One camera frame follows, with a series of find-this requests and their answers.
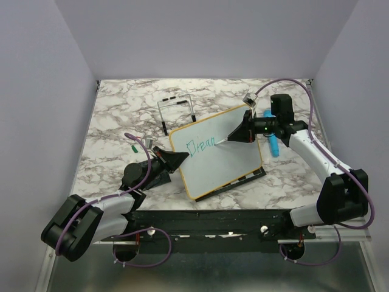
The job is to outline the white whiteboard marker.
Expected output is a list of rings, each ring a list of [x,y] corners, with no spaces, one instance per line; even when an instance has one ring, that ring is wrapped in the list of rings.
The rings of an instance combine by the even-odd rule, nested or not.
[[[216,145],[219,145],[219,144],[222,144],[222,143],[224,143],[224,142],[227,142],[227,141],[228,141],[228,138],[224,138],[224,139],[218,141],[217,143],[215,143],[215,146],[216,146]]]

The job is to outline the yellow framed whiteboard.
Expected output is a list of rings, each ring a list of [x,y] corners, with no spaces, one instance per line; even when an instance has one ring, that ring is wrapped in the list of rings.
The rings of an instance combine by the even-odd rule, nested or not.
[[[249,107],[240,105],[170,132],[173,151],[189,156],[179,167],[184,187],[195,200],[262,167],[260,145],[223,142]]]

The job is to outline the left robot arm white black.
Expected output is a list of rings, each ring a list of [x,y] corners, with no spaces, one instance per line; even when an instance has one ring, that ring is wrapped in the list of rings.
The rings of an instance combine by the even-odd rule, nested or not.
[[[141,206],[146,198],[143,190],[156,183],[161,174],[174,173],[189,155],[154,147],[146,161],[125,167],[116,193],[92,200],[69,196],[43,229],[41,241],[57,256],[74,262],[95,242],[111,236],[129,240],[135,226],[125,216]]]

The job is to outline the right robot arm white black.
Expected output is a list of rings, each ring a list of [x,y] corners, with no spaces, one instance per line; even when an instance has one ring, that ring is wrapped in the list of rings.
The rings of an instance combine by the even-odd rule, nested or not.
[[[317,141],[302,120],[295,120],[291,96],[274,94],[270,98],[271,117],[255,117],[245,111],[242,122],[227,136],[229,142],[252,143],[258,134],[273,134],[295,151],[322,182],[317,202],[292,209],[280,222],[280,232],[294,238],[302,226],[340,224],[368,213],[365,192],[368,175],[340,162]]]

